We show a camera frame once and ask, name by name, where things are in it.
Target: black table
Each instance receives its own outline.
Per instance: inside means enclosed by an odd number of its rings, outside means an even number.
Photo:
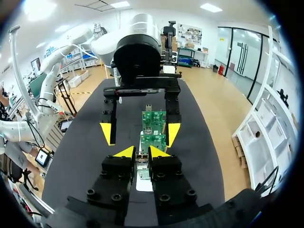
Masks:
[[[178,155],[182,161],[183,173],[197,192],[197,204],[202,206],[210,203],[215,208],[225,202],[219,158],[191,91],[184,81],[179,80],[179,84],[182,123],[168,152]],[[110,86],[114,86],[113,79],[103,81],[92,93],[54,155],[42,194],[42,199],[54,209],[64,206],[67,196],[86,201],[86,191],[100,174],[103,159],[131,145],[139,146],[141,116],[146,104],[151,104],[153,110],[165,110],[164,93],[124,97],[123,103],[117,105],[116,145],[108,146],[99,122],[103,107],[103,89]],[[153,193],[137,191],[135,183],[136,180],[130,193],[125,225],[157,225]]]

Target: small screen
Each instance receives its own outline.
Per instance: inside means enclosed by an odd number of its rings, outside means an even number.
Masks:
[[[40,150],[35,160],[43,166],[45,165],[45,162],[48,158],[47,155],[48,154],[45,153],[43,150]]]

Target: circuit board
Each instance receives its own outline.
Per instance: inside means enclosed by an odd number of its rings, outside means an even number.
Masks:
[[[160,135],[141,135],[141,146],[142,146],[142,152],[148,153],[149,146],[154,146],[157,149],[165,152],[166,151],[166,135],[160,134]]]
[[[166,112],[145,111],[142,112],[143,134],[159,135],[163,134],[166,125]]]

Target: black bolt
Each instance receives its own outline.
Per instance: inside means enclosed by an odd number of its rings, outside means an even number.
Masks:
[[[236,211],[236,217],[238,219],[242,219],[244,216],[245,216],[245,211],[244,210],[240,209],[240,210]]]
[[[94,191],[94,189],[89,189],[88,191],[86,191],[86,194],[88,196],[93,196],[93,195],[95,195],[95,191]]]
[[[196,192],[193,189],[188,190],[186,192],[186,194],[187,194],[187,196],[191,196],[191,197],[196,196]]]
[[[235,203],[233,200],[229,200],[226,205],[227,205],[227,208],[229,208],[229,209],[235,207]]]
[[[119,179],[124,179],[125,178],[125,174],[123,172],[118,174],[118,178]]]
[[[123,197],[122,197],[121,195],[119,195],[119,194],[113,194],[113,195],[111,196],[111,199],[112,199],[113,201],[119,202],[119,201],[121,201],[121,200],[123,199]]]
[[[177,175],[177,176],[182,176],[182,171],[176,171],[176,172],[175,172],[175,175]]]
[[[157,174],[157,177],[159,177],[159,178],[163,178],[163,177],[165,177],[166,176],[166,174],[164,174],[164,173],[162,173],[162,172],[159,172],[158,174]]]
[[[160,201],[161,202],[168,202],[169,200],[170,200],[170,196],[169,195],[167,195],[167,194],[163,194],[163,195],[161,195],[161,197],[160,197]]]
[[[96,220],[93,220],[93,219],[86,221],[85,225],[87,228],[99,228],[100,227],[100,224]]]

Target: cable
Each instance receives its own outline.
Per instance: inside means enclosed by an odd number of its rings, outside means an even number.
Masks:
[[[33,212],[33,211],[29,211],[28,213],[29,213],[29,214],[31,214],[31,215],[39,215],[39,216],[43,216],[43,215],[41,215],[40,213]]]

